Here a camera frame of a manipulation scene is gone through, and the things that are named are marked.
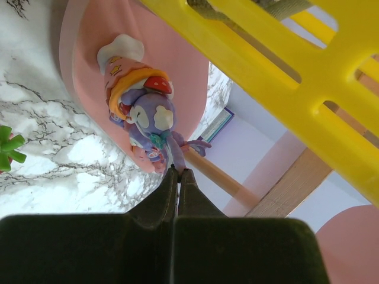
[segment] toy figurine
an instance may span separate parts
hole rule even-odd
[[[148,158],[155,172],[164,174],[174,164],[181,173],[183,152],[192,147],[205,156],[205,148],[211,145],[185,141],[174,131],[174,86],[165,72],[142,63],[143,55],[143,44],[125,34],[98,52],[110,120],[129,133],[134,155],[140,160]]]
[[[21,164],[25,162],[26,155],[15,151],[24,144],[25,139],[21,135],[13,137],[11,127],[0,126],[0,173],[9,172],[13,160]]]

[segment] white marble surface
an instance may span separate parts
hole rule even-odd
[[[0,0],[0,124],[27,139],[24,164],[0,175],[9,214],[125,212],[156,188],[71,100],[59,74],[67,0]],[[225,106],[231,81],[210,66],[197,138]]]

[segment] green plant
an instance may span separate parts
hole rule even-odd
[[[0,173],[9,172],[11,163],[15,160],[18,163],[24,163],[26,155],[15,149],[25,144],[25,139],[21,135],[12,137],[12,128],[0,126]]]

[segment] cartoon character decoration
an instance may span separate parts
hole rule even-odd
[[[143,44],[125,34],[98,52],[110,120],[129,133],[138,159],[148,158],[155,172],[163,174],[173,164],[180,174],[185,169],[183,152],[192,147],[205,156],[211,145],[185,141],[175,132],[173,84],[165,72],[142,63],[143,55]]]

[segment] chair backrest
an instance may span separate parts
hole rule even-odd
[[[327,44],[318,49],[250,0],[208,0],[301,77],[297,82],[220,21],[186,0],[141,0],[275,115],[366,198],[379,206],[379,150],[324,103],[331,101],[379,137],[379,97],[356,80],[379,82],[379,2],[312,0],[337,22],[335,33],[307,11],[293,20]]]

